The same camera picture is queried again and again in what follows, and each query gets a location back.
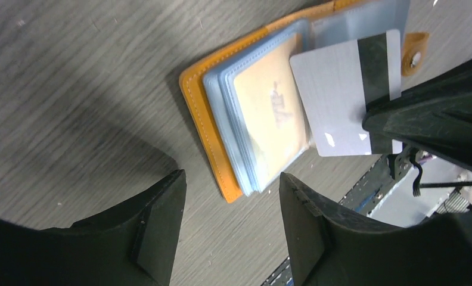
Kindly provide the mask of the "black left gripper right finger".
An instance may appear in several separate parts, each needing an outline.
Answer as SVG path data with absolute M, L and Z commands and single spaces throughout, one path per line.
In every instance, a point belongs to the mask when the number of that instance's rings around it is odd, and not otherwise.
M 401 228 L 366 217 L 280 174 L 295 285 L 472 285 L 472 213 Z

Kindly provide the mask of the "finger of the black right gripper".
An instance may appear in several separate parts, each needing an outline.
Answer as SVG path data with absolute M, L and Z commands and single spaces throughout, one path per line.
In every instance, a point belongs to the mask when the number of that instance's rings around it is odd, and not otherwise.
M 362 127 L 472 171 L 472 59 L 371 108 Z

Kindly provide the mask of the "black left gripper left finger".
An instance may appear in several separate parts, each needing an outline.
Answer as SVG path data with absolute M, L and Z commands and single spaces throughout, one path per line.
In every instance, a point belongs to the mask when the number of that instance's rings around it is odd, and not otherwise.
M 175 170 L 69 228 L 0 219 L 0 285 L 169 285 L 186 191 Z

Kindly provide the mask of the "orange leather card holder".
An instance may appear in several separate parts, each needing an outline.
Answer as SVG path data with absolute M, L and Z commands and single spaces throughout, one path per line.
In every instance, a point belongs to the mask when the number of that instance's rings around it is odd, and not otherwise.
M 255 30 L 181 73 L 181 91 L 227 202 L 266 190 L 280 174 L 265 186 L 257 180 L 256 159 L 234 77 L 292 33 L 303 37 L 303 49 L 297 53 L 301 54 L 392 29 L 398 29 L 401 35 L 401 78 L 410 76 L 424 61 L 429 34 L 405 33 L 409 6 L 409 1 L 330 1 L 316 5 Z M 308 149 L 316 149 L 303 103 L 302 107 L 310 140 Z

